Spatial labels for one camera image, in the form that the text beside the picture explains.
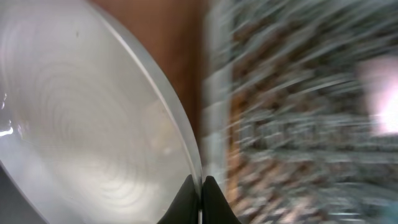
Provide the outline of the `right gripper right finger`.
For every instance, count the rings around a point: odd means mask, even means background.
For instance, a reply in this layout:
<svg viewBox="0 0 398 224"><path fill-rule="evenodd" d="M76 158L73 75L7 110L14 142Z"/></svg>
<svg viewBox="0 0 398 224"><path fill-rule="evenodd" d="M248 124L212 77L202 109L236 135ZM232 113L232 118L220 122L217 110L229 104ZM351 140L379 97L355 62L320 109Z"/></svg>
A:
<svg viewBox="0 0 398 224"><path fill-rule="evenodd" d="M241 224L213 176L208 175L201 189L202 224Z"/></svg>

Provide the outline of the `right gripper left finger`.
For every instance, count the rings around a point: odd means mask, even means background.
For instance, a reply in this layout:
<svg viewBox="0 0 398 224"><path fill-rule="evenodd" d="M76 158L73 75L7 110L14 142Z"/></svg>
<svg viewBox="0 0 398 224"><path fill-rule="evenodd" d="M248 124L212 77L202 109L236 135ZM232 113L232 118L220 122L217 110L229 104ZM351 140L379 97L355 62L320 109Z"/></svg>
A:
<svg viewBox="0 0 398 224"><path fill-rule="evenodd" d="M199 198L192 175L188 175L165 215L157 224L198 224Z"/></svg>

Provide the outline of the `grey plate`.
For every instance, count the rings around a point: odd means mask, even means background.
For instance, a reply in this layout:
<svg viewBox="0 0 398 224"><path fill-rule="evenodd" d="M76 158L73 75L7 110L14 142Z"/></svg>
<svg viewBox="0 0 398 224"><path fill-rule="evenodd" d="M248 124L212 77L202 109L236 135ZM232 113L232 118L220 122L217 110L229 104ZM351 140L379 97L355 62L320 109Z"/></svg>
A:
<svg viewBox="0 0 398 224"><path fill-rule="evenodd" d="M201 161L163 71L88 1L1 2L1 222L157 223Z"/></svg>

